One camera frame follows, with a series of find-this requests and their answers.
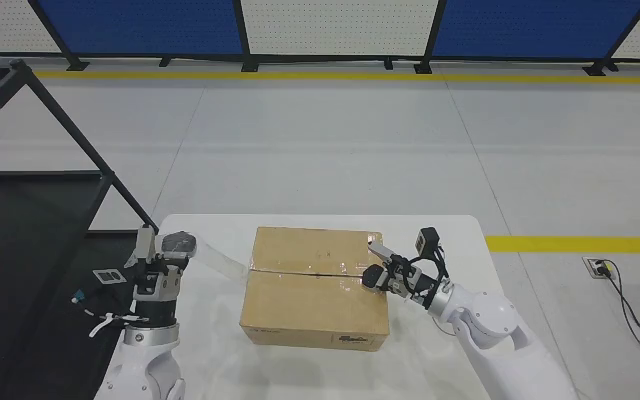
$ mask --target gray floor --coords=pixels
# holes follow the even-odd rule
[[[582,73],[436,69],[443,71]],[[640,235],[640,86],[45,84],[158,222],[171,213],[471,214],[488,235]],[[91,167],[30,92],[0,111],[0,169]],[[110,193],[93,227],[138,223]],[[615,292],[589,277],[583,255],[494,254],[494,261],[505,293],[584,399],[637,399],[640,346]],[[620,266],[640,310],[640,257],[602,256]]]

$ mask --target yellow floor line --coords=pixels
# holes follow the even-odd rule
[[[46,79],[195,79],[195,80],[355,80],[355,81],[447,81],[525,84],[618,84],[638,85],[640,76],[530,76],[489,74],[367,74],[341,72],[143,72],[143,71],[36,71]]]
[[[494,253],[640,253],[640,237],[487,236]]]

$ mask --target electrical socket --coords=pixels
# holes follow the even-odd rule
[[[600,260],[602,260],[602,258],[582,257],[582,261],[584,261],[584,265],[585,267],[587,267],[587,271],[589,271],[589,275],[591,275],[593,279],[607,279],[607,277],[604,274],[601,274],[600,272],[598,272],[598,267],[608,268],[604,263],[599,265],[596,264],[596,261],[600,261]],[[611,271],[611,278],[615,279],[615,275],[613,271]]]

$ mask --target white tablecloth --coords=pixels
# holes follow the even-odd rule
[[[470,216],[170,215],[161,233],[194,232],[247,264],[258,226],[378,231],[386,246],[408,258],[416,255],[419,229],[434,226],[454,282],[502,293],[480,225]],[[424,272],[435,274],[427,265]],[[389,295],[391,335],[380,351],[367,353],[256,346],[238,325],[242,282],[193,260],[181,287],[181,343],[174,356],[187,399],[488,399],[457,340],[411,301]]]

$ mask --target label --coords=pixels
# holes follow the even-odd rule
[[[361,344],[361,343],[371,343],[373,341],[372,337],[360,336],[360,335],[334,335],[333,341],[343,344]]]
[[[277,329],[260,329],[260,328],[251,328],[249,329],[251,332],[262,332],[262,333],[280,333],[281,331]]]

